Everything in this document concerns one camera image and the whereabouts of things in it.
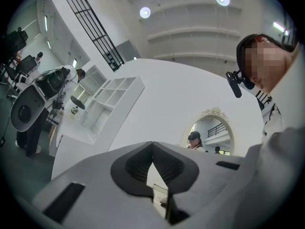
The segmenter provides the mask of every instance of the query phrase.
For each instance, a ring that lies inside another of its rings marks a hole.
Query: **white sneaker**
[[[36,154],[39,154],[41,152],[41,147],[37,145]]]

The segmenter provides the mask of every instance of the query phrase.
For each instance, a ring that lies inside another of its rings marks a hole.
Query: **floor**
[[[12,102],[5,97],[8,87],[0,85],[0,138],[7,124]],[[39,139],[41,153],[26,157],[25,151],[15,146],[16,130],[11,123],[5,134],[6,142],[0,148],[0,166],[8,185],[15,195],[28,202],[51,181],[54,158],[49,156],[48,132]]]

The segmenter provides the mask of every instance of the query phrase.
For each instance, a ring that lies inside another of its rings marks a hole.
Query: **black railing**
[[[87,0],[67,0],[77,19],[106,62],[116,71],[124,61]]]
[[[261,90],[258,91],[258,93],[255,95],[259,104],[259,107],[261,110],[263,110],[267,104],[269,104],[272,101],[272,97]]]
[[[223,123],[213,127],[212,129],[208,130],[208,138],[214,135],[219,134],[220,132],[226,131],[227,127]]]

